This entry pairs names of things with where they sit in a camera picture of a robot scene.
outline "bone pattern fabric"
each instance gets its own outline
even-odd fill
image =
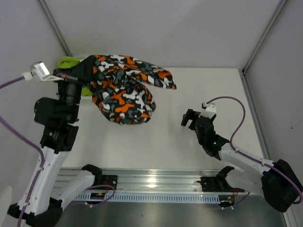
[[[110,121],[148,122],[156,108],[152,94],[141,82],[176,89],[172,74],[158,66],[124,55],[95,55],[92,101]]]

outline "cable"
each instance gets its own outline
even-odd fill
[[[103,200],[102,202],[99,202],[99,203],[96,203],[96,204],[88,204],[87,202],[86,203],[83,203],[83,202],[75,202],[75,203],[71,203],[70,205],[89,205],[91,208],[92,207],[96,207],[96,206],[99,206],[99,205],[102,205],[104,203],[106,203],[107,201],[109,201],[114,195],[115,195],[115,188],[109,184],[102,184],[102,185],[97,185],[97,186],[91,186],[89,188],[87,188],[86,190],[88,189],[94,189],[94,188],[99,188],[99,187],[107,187],[107,188],[111,188],[113,190],[113,194],[111,196],[109,196],[106,200]]]
[[[0,85],[0,89],[8,86],[8,85],[11,85],[13,83],[16,83],[18,81],[21,81],[23,80],[24,77],[19,77],[19,78],[16,78],[16,79],[13,79],[9,82],[6,82],[4,84],[1,84]],[[45,162],[45,158],[44,158],[44,154],[42,152],[42,150],[34,143],[32,143],[29,139],[27,139],[25,136],[23,136],[21,133],[19,133],[17,130],[15,130],[6,120],[4,120],[1,116],[0,116],[0,123],[5,127],[7,128],[11,133],[13,133],[15,136],[17,136],[19,139],[21,139],[23,142],[25,142],[26,144],[30,145],[31,147],[33,147],[35,150],[37,150],[41,156],[41,163],[40,163],[40,169],[37,171],[34,179],[33,179],[33,182],[32,184],[30,185],[29,187],[29,190],[28,190],[28,194],[27,194],[27,197],[25,199],[25,203],[24,203],[24,206],[20,212],[20,215],[19,215],[19,218],[18,218],[18,223],[17,223],[17,227],[20,227],[21,226],[21,221],[22,221],[22,217],[23,217],[23,214],[25,212],[25,209],[27,207],[27,204],[30,200],[30,196],[31,194],[33,193],[33,190],[34,190],[34,186],[35,186],[35,183],[37,182],[37,179],[41,173],[41,169],[43,168],[43,165],[44,165],[44,162]]]
[[[248,158],[248,159],[250,159],[250,160],[252,160],[252,161],[254,161],[254,162],[257,162],[257,163],[259,163],[259,164],[262,164],[262,165],[264,165],[264,166],[266,166],[266,167],[268,167],[268,168],[270,168],[270,169],[276,171],[278,174],[280,174],[282,177],[284,177],[284,178],[285,178],[285,179],[286,179],[286,180],[287,180],[287,181],[288,181],[288,182],[297,190],[297,192],[298,192],[298,194],[299,194],[299,200],[296,201],[296,202],[294,202],[293,204],[300,204],[300,203],[303,201],[302,192],[301,192],[301,190],[299,189],[299,187],[298,187],[298,186],[297,186],[289,177],[287,177],[284,173],[282,173],[280,170],[276,169],[275,167],[270,166],[269,164],[266,164],[266,163],[262,163],[262,161],[257,160],[257,159],[255,159],[255,158],[253,158],[253,157],[251,157],[251,156],[249,156],[249,155],[247,155],[247,154],[241,152],[240,150],[237,150],[236,147],[233,145],[233,143],[232,143],[233,137],[234,137],[235,134],[238,132],[239,128],[243,125],[243,122],[244,122],[245,116],[246,116],[246,110],[245,110],[245,107],[244,107],[243,103],[242,103],[239,99],[234,98],[234,97],[231,97],[231,96],[220,96],[220,97],[217,97],[217,98],[214,98],[214,99],[208,101],[207,104],[209,104],[209,103],[211,103],[211,102],[213,102],[213,101],[215,101],[215,100],[224,99],[224,98],[233,99],[233,100],[237,101],[237,102],[241,105],[241,107],[242,107],[242,109],[243,109],[243,117],[242,117],[242,120],[241,120],[239,126],[238,126],[238,127],[236,128],[236,130],[233,132],[233,134],[232,134],[232,136],[231,136],[231,139],[230,139],[231,148],[232,148],[233,150],[235,150],[237,153],[243,155],[244,157],[246,157],[246,158]]]

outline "white wall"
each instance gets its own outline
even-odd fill
[[[0,2],[0,84],[21,76],[36,61],[49,70],[63,56],[35,0]],[[34,104],[42,96],[54,96],[53,83],[20,81],[0,91],[0,114],[36,144],[43,127],[34,123]],[[36,165],[38,153],[0,125],[0,191],[13,187],[13,202],[24,193]],[[16,226],[8,217],[4,227]]]
[[[243,68],[280,0],[46,0],[73,55]]]
[[[290,1],[248,81],[274,160],[286,160],[303,183],[303,0]],[[303,226],[303,204],[293,206]]]
[[[79,131],[64,167],[93,164],[101,168],[219,170],[226,164],[209,157],[196,134],[181,127],[187,109],[201,111],[201,103],[218,96],[240,99],[248,110],[237,69],[168,68],[177,90],[148,86],[157,104],[151,120],[142,125],[109,122],[91,99],[81,101]],[[215,130],[230,138],[242,119],[233,100],[218,100]],[[240,148],[262,155],[250,112],[235,136]]]

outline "camouflage cloth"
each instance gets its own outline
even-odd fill
[[[172,74],[130,56],[95,55],[92,101],[110,121],[119,124],[148,122],[156,103],[140,82],[176,89]]]

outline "metal post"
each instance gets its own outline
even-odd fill
[[[37,3],[39,4],[40,6],[40,9],[42,10],[43,14],[45,15],[46,17],[46,20],[47,22],[49,23],[51,29],[53,30],[53,33],[54,35],[56,36],[60,46],[62,47],[64,53],[66,56],[72,56],[71,55],[71,51],[70,49],[68,48],[61,32],[60,32],[60,29],[59,27],[57,26],[57,23],[55,22],[55,19],[53,18],[45,0],[37,0]]]
[[[257,46],[255,47],[255,50],[251,54],[249,60],[247,61],[244,69],[243,69],[243,74],[245,75],[247,70],[250,68],[251,64],[254,62],[256,56],[259,54],[260,50],[264,46],[265,42],[269,38],[271,32],[273,31],[273,28],[277,24],[279,18],[283,14],[287,4],[290,2],[290,0],[281,0],[280,4],[278,5],[276,11],[274,12],[271,20],[269,21],[265,31],[263,32],[261,38],[258,41]]]

